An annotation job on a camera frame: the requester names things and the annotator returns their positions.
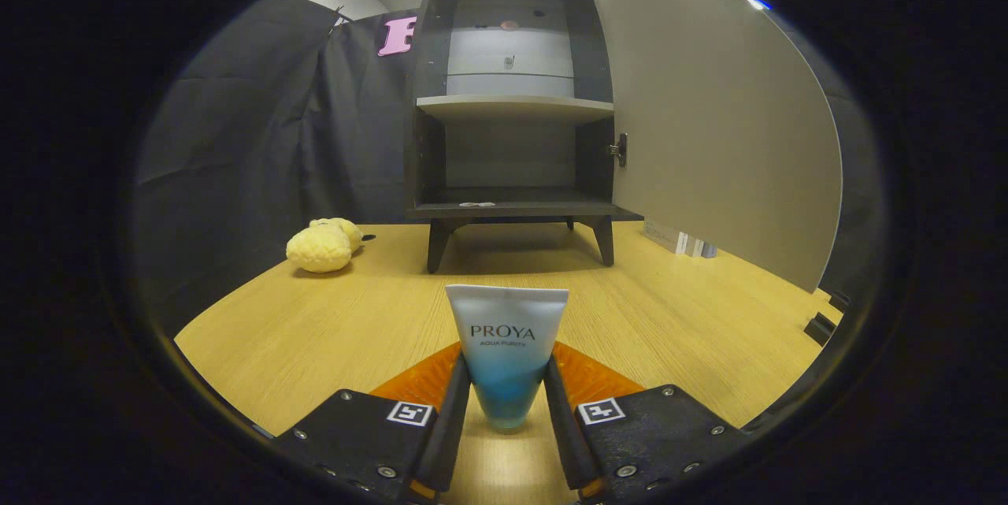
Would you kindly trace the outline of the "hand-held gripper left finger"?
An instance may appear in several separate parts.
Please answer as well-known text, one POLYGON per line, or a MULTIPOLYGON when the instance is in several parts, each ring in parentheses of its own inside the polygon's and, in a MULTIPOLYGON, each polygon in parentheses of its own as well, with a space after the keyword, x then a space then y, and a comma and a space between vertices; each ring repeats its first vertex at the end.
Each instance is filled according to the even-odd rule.
POLYGON ((338 390, 272 447, 337 502, 436 502, 453 479, 469 386, 453 343, 370 392, 338 390))

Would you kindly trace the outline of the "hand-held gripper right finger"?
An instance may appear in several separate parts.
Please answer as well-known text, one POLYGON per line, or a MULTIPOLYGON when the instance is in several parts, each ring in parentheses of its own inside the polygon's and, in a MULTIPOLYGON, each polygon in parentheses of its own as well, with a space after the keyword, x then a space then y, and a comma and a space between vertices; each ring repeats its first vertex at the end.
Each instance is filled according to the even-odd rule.
POLYGON ((676 502, 748 437, 684 388, 644 387, 561 341, 543 386, 566 483, 582 502, 676 502))

